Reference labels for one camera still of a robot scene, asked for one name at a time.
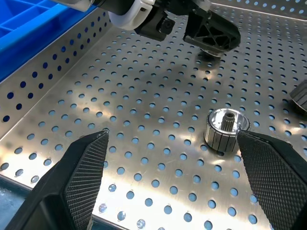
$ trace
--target black robotic end effector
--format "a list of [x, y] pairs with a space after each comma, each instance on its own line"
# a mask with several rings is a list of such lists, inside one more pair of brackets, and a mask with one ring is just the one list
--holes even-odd
[[240, 44], [241, 35], [234, 24], [210, 11], [209, 6], [208, 0], [156, 1], [149, 16], [135, 31], [139, 35], [163, 41], [175, 25], [164, 11], [188, 15], [183, 40], [218, 56], [236, 48]]
[[6, 230], [86, 230], [101, 185], [107, 144], [106, 130], [71, 143]]
[[197, 9], [189, 14], [183, 40], [218, 55], [236, 48], [241, 35], [234, 24], [220, 15]]
[[251, 190], [275, 230], [307, 226], [307, 162], [282, 140], [240, 131], [237, 136]]
[[161, 42], [172, 32], [174, 25], [175, 22], [167, 17], [163, 8], [153, 6], [148, 17], [135, 32]]

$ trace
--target metal cylindrical part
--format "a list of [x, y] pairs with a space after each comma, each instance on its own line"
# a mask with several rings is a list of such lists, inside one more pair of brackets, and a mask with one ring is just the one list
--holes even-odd
[[238, 129], [249, 129], [249, 121], [244, 114], [234, 109], [216, 109], [207, 116], [204, 138], [214, 150], [232, 152], [238, 148], [236, 141]]
[[225, 113], [222, 120], [221, 130], [231, 132], [235, 124], [235, 115], [231, 112]]

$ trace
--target blue crate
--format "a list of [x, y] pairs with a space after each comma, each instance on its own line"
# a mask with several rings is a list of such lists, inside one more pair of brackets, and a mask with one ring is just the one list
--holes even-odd
[[0, 82], [91, 12], [50, 0], [0, 0]]

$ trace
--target metal tray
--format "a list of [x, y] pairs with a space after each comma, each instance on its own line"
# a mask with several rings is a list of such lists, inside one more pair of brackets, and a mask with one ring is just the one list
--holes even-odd
[[172, 15], [173, 33], [156, 42], [110, 27], [97, 9], [12, 74], [0, 85], [0, 116], [10, 117], [0, 175], [32, 188], [72, 141], [107, 127], [95, 219], [127, 229], [270, 229], [240, 152], [206, 146], [205, 118], [240, 110], [253, 131], [290, 142], [306, 160], [306, 119], [289, 105], [306, 78], [306, 22], [213, 8], [242, 36], [221, 59], [182, 41], [187, 17]]

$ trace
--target perforated metal sheet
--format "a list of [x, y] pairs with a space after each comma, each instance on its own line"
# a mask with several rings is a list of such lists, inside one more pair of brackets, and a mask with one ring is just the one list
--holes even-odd
[[221, 60], [182, 41], [186, 17], [172, 16], [177, 24], [161, 43], [112, 28], [2, 138], [0, 165], [9, 167], [1, 175], [33, 187], [72, 141], [107, 127], [96, 218], [128, 229], [270, 229], [240, 152], [206, 147], [205, 117], [241, 110], [253, 131], [291, 142], [307, 160], [306, 121], [287, 103], [306, 78], [306, 24], [215, 10], [242, 35]]
[[213, 3], [307, 20], [305, 0], [213, 0]]

